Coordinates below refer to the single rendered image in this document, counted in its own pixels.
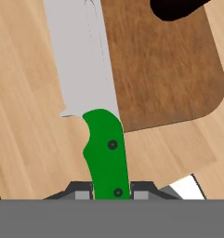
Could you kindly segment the black round object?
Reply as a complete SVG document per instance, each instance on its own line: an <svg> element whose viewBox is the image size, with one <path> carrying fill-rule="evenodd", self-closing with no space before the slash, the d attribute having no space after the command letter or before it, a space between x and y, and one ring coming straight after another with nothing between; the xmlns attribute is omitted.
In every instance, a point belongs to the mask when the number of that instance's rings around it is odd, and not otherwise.
<svg viewBox="0 0 224 238"><path fill-rule="evenodd" d="M189 16L210 0L150 0L152 12L165 21L173 21Z"/></svg>

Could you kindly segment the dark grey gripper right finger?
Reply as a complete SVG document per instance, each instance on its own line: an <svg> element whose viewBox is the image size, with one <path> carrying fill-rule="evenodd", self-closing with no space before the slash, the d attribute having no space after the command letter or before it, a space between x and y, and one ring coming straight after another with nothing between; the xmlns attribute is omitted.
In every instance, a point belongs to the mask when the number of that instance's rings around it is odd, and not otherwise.
<svg viewBox="0 0 224 238"><path fill-rule="evenodd" d="M170 186L158 189L152 181L132 181L130 184L132 200L181 200Z"/></svg>

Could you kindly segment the white flat object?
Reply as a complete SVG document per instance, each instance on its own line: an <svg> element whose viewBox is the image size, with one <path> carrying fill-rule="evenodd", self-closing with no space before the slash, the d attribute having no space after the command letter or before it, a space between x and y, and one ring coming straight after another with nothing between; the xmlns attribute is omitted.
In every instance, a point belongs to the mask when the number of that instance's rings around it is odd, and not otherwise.
<svg viewBox="0 0 224 238"><path fill-rule="evenodd" d="M181 178L161 189L170 195L183 200L205 200L206 195L198 182L197 178L190 174L185 178Z"/></svg>

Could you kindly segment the brown wooden cutting board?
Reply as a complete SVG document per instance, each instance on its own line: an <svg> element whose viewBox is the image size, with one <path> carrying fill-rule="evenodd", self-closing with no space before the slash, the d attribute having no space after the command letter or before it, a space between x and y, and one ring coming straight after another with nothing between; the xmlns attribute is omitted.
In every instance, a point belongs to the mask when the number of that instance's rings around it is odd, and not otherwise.
<svg viewBox="0 0 224 238"><path fill-rule="evenodd" d="M126 132L198 119L224 98L224 72L203 7L162 21L150 0L101 0Z"/></svg>

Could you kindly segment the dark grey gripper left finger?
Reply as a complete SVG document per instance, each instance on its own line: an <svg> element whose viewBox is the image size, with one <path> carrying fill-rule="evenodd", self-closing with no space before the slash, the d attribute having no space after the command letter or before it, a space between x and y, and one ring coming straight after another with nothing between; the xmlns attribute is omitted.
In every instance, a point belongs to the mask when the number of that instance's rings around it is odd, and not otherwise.
<svg viewBox="0 0 224 238"><path fill-rule="evenodd" d="M91 181L71 181L64 191L50 195L48 199L92 200L93 183Z"/></svg>

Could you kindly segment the green-handled knife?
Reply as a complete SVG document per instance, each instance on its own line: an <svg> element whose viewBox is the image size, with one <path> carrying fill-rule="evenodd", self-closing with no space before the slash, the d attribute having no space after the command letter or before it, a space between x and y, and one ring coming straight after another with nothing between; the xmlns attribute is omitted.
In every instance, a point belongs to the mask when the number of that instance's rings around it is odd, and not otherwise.
<svg viewBox="0 0 224 238"><path fill-rule="evenodd" d="M124 130L101 0L44 0L44 7L65 104L60 115L86 122L83 156L94 195L128 200Z"/></svg>

